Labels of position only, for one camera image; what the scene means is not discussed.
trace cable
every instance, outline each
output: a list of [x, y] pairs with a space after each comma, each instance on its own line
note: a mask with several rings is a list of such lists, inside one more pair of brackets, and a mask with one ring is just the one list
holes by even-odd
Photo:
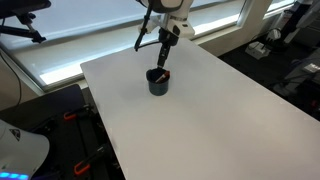
[[[1, 27], [0, 27], [0, 28], [2, 28], [2, 27], [4, 26], [4, 22], [5, 22], [5, 18], [2, 20], [2, 24], [1, 24]], [[14, 111], [16, 111], [16, 109], [17, 109], [18, 106], [20, 105], [21, 99], [22, 99], [21, 80], [20, 80], [18, 74], [13, 70], [13, 68], [9, 65], [9, 63], [8, 63], [8, 62], [6, 61], [6, 59], [3, 57], [1, 50], [0, 50], [0, 57], [2, 58], [3, 62], [9, 67], [9, 69], [13, 72], [13, 74], [16, 76], [16, 78], [17, 78], [17, 80], [18, 80], [18, 85], [19, 85], [19, 99], [18, 99], [17, 104], [16, 104], [15, 107], [14, 107]]]
[[140, 48], [140, 44], [141, 44], [141, 41], [143, 39], [143, 36], [146, 34], [147, 32], [147, 24], [148, 24], [148, 21], [150, 19], [150, 15], [152, 13], [152, 8], [153, 8], [153, 4], [154, 4], [154, 0], [150, 2], [149, 4], [149, 7], [147, 9], [147, 13], [146, 15], [144, 16], [144, 21], [143, 21], [143, 25], [142, 25], [142, 28], [140, 30], [140, 34], [139, 34], [139, 37], [134, 45], [134, 49], [136, 51], [138, 51], [138, 49]]

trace light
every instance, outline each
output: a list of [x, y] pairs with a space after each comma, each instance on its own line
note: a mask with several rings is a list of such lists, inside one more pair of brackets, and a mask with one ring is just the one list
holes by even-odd
[[28, 180], [29, 176], [25, 174], [0, 172], [1, 179], [12, 179], [12, 180]]
[[19, 176], [19, 174], [10, 174], [9, 178], [14, 179], [17, 178]]
[[10, 173], [2, 172], [0, 173], [0, 178], [5, 178], [5, 177], [8, 177], [9, 175]]

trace window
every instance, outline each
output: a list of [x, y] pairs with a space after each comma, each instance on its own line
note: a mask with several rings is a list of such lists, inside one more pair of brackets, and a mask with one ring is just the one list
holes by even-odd
[[[82, 76], [80, 64], [133, 47], [146, 8], [135, 0], [51, 0], [33, 12], [33, 26], [47, 38], [42, 44], [3, 34], [1, 43], [18, 65], [44, 90]], [[189, 21], [201, 36], [235, 25], [245, 0], [195, 0]], [[15, 17], [6, 25], [23, 27]], [[157, 31], [144, 42], [157, 39]]]
[[295, 0], [272, 0], [268, 12], [293, 4]]

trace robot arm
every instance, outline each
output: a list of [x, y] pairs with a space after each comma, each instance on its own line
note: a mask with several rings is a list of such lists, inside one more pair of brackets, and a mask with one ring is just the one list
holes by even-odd
[[187, 21], [190, 7], [193, 0], [137, 0], [148, 8], [145, 22], [143, 23], [140, 36], [136, 42], [136, 51], [140, 47], [142, 37], [145, 33], [150, 33], [147, 24], [152, 11], [162, 13], [159, 22], [151, 22], [160, 26], [159, 42], [162, 47], [159, 53], [158, 68], [163, 68], [169, 55], [171, 46], [178, 43], [179, 38], [192, 37], [195, 34], [194, 29]]
[[195, 32], [187, 21], [193, 0], [137, 0], [145, 7], [156, 13], [163, 14], [159, 22], [160, 27], [183, 37], [192, 37]]

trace white tabletop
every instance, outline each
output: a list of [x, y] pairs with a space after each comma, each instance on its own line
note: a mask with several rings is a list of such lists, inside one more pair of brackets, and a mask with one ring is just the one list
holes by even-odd
[[127, 180], [318, 180], [320, 123], [188, 40], [81, 65]]

